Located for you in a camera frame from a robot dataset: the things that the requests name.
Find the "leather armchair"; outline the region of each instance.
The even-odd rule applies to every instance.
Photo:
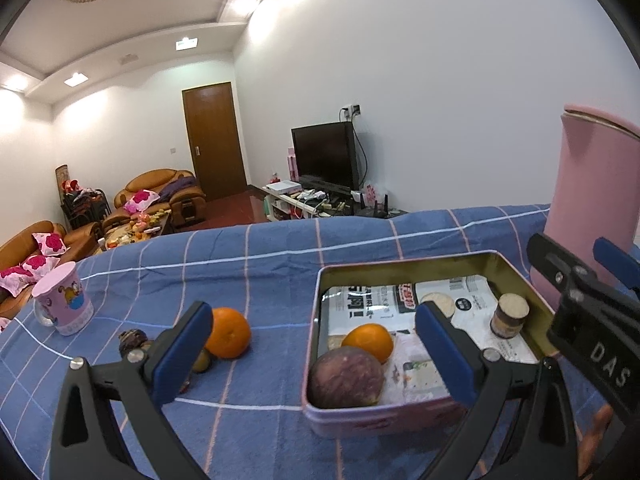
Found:
[[[100,224],[93,222],[67,234],[60,224],[48,220],[36,222],[15,235],[0,247],[0,269],[18,266],[29,256],[40,254],[33,233],[58,233],[67,246],[60,256],[60,264],[78,262],[95,253],[100,237]],[[32,286],[25,288],[17,298],[0,288],[0,317],[13,319],[22,307],[31,299]]]
[[[103,230],[124,224],[136,217],[126,212],[124,205],[141,189],[160,193],[164,186],[182,176],[193,176],[193,173],[187,170],[152,170],[134,178],[123,190],[116,193],[113,199],[116,209],[102,221]],[[188,222],[203,221],[206,218],[206,196],[199,186],[187,187],[176,192],[169,202],[152,204],[146,212],[153,214],[160,209],[171,209],[171,222],[174,227],[181,227]]]

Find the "floor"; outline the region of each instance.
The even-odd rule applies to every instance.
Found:
[[[207,202],[207,219],[204,222],[178,231],[199,231],[233,225],[248,225],[268,222],[264,214],[262,197],[256,191],[245,191]]]

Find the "flat screen tv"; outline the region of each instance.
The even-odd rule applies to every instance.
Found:
[[[293,147],[301,183],[328,182],[360,189],[360,175],[350,122],[294,128]]]

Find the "brown door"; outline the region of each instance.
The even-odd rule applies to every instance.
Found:
[[[207,200],[246,191],[231,83],[182,91],[191,158]]]

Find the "screw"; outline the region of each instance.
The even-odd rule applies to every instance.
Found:
[[[74,357],[73,359],[71,359],[71,362],[69,363],[69,368],[71,368],[72,370],[79,370],[83,366],[84,366],[84,359],[82,359],[81,357]]]
[[[142,359],[145,358],[145,351],[140,348],[134,348],[131,352],[127,354],[127,361],[130,363],[139,363]]]
[[[495,348],[485,348],[482,350],[482,357],[491,363],[495,363],[499,361],[502,356]]]
[[[572,288],[569,291],[569,298],[575,301],[575,303],[582,303],[584,301],[584,294],[581,293],[577,288]]]

